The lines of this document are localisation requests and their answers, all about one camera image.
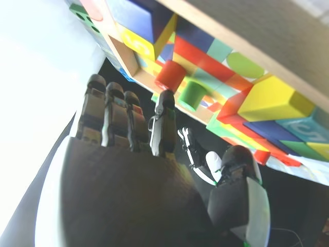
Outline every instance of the green cylinder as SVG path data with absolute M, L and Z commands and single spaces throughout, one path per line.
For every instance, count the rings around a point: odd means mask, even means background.
M 206 89 L 200 84 L 189 81 L 186 88 L 184 88 L 180 97 L 178 98 L 178 103 L 184 108 L 195 112 L 202 98 L 207 94 Z

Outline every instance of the back of robotic hand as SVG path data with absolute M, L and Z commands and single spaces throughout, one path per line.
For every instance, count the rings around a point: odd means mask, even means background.
M 73 137 L 63 140 L 45 179 L 35 246 L 243 243 L 221 234 L 233 225 L 217 227 L 214 219 L 222 221 L 223 212 L 212 215 L 217 210 L 209 208 L 207 212 L 189 171 L 175 162 L 174 106 L 173 93 L 163 91 L 149 129 L 149 145 L 138 97 L 124 93 L 117 83 L 106 86 L 104 78 L 91 76 Z M 222 174 L 230 181 L 230 173 Z M 212 201 L 222 196 L 212 195 Z

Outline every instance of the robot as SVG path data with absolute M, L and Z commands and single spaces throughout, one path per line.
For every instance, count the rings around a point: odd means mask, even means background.
M 233 146 L 220 159 L 178 132 L 195 169 L 211 164 L 206 208 L 175 160 L 174 107 L 163 91 L 148 126 L 133 92 L 91 76 L 43 185 L 36 247 L 267 246 L 269 203 L 251 152 Z

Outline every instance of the wire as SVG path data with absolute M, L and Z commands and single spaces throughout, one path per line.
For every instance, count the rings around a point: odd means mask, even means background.
M 300 246 L 304 247 L 302 240 L 300 239 L 300 237 L 298 236 L 298 234 L 296 232 L 294 232 L 293 230 L 289 230 L 289 229 L 286 229 L 286 228 L 276 228 L 276 227 L 272 227 L 271 229 L 272 230 L 279 230 L 279 231 L 291 232 L 291 233 L 295 234 L 296 237 L 299 240 Z

